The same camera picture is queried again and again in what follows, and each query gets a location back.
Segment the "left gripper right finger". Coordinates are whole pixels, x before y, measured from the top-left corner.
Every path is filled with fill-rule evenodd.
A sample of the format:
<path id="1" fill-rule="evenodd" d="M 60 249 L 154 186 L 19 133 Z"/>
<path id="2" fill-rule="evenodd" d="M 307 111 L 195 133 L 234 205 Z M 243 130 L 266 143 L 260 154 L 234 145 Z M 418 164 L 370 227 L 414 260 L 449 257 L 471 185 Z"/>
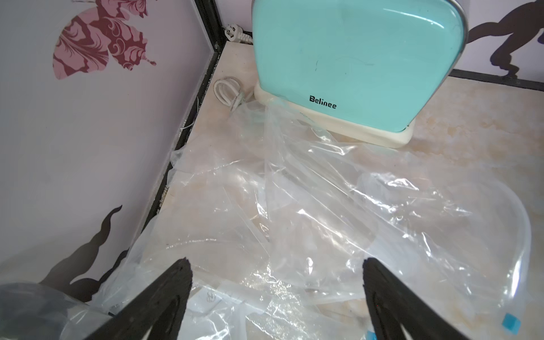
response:
<path id="1" fill-rule="evenodd" d="M 365 259 L 366 303 L 377 339 L 466 339 L 378 259 Z"/>

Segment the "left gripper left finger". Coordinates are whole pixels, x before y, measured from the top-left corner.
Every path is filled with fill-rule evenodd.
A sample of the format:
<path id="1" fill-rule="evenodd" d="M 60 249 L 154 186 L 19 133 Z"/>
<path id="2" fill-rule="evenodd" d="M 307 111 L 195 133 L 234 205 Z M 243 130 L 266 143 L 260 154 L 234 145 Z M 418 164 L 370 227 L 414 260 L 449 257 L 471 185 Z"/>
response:
<path id="1" fill-rule="evenodd" d="M 192 283 L 189 260 L 178 260 L 87 339 L 177 339 Z"/>

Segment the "blue-zip zip-top bag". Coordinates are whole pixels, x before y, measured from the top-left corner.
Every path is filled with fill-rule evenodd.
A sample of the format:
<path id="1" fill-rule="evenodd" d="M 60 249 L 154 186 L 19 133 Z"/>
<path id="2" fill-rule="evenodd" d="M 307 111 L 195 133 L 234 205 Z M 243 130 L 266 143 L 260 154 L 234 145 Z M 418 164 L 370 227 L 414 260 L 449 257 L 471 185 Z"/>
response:
<path id="1" fill-rule="evenodd" d="M 229 281 L 198 280 L 179 339 L 374 339 L 368 316 L 282 300 Z"/>

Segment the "mint green toaster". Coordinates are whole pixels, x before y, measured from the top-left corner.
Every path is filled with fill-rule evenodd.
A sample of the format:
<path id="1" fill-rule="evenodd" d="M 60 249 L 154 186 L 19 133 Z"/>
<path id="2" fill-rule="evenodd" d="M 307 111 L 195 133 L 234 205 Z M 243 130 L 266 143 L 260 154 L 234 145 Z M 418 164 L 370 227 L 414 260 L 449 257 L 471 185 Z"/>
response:
<path id="1" fill-rule="evenodd" d="M 461 1 L 254 1 L 256 100 L 403 147 L 462 55 L 467 21 Z"/>

